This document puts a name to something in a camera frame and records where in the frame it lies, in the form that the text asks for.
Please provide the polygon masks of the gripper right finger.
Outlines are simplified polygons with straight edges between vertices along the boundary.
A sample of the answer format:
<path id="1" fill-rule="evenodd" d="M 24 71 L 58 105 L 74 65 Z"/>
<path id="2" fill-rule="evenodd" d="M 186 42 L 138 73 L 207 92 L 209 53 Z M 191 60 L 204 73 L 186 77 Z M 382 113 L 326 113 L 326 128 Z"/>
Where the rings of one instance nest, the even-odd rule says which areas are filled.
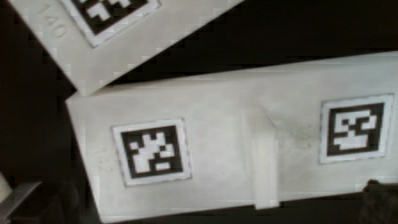
<path id="1" fill-rule="evenodd" d="M 382 184 L 374 179 L 362 189 L 360 224 L 398 224 L 398 184 Z"/>

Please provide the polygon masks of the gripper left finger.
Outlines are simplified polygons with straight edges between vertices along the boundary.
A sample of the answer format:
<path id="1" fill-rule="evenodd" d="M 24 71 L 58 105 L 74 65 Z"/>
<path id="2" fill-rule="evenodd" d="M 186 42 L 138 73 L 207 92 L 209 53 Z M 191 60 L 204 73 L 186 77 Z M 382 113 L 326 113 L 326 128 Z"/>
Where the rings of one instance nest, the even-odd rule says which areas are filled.
<path id="1" fill-rule="evenodd" d="M 40 184 L 42 182 L 37 181 L 24 182 L 16 186 L 8 196 L 0 202 L 0 224 L 10 224 L 10 215 L 26 202 L 28 197 L 33 195 Z"/>

